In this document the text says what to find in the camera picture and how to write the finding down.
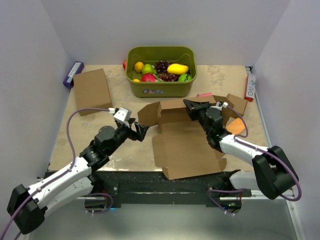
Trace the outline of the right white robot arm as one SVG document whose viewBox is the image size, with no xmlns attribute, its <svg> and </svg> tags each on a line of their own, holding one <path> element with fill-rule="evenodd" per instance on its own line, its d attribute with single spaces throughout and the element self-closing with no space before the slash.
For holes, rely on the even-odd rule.
<svg viewBox="0 0 320 240">
<path fill-rule="evenodd" d="M 244 139 L 246 135 L 233 134 L 223 123 L 223 113 L 232 110 L 225 101 L 216 104 L 185 99 L 185 108 L 192 121 L 203 128 L 211 148 L 237 157 L 253 166 L 252 172 L 237 171 L 223 183 L 223 192 L 230 197 L 242 190 L 259 190 L 268 199 L 283 197 L 293 186 L 297 187 L 297 196 L 302 197 L 299 178 L 289 159 L 279 146 L 259 146 Z"/>
</svg>

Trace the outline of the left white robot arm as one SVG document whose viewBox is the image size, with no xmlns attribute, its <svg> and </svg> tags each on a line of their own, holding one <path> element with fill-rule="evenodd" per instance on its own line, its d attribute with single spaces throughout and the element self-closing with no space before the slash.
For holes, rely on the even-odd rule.
<svg viewBox="0 0 320 240">
<path fill-rule="evenodd" d="M 37 229 L 54 211 L 76 198 L 99 196 L 104 184 L 96 175 L 125 140 L 143 141 L 149 129 L 147 125 L 134 123 L 135 130 L 117 124 L 102 127 L 73 162 L 51 176 L 29 186 L 22 184 L 11 193 L 7 212 L 21 234 Z"/>
</svg>

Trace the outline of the brown cardboard paper box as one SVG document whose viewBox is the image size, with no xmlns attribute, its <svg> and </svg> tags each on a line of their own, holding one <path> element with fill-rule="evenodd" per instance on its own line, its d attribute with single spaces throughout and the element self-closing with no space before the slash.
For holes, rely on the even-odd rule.
<svg viewBox="0 0 320 240">
<path fill-rule="evenodd" d="M 227 165 L 224 153 L 207 142 L 196 121 L 191 121 L 182 98 L 147 104 L 137 113 L 139 123 L 156 126 L 152 137 L 154 162 L 169 180 L 222 172 Z"/>
</svg>

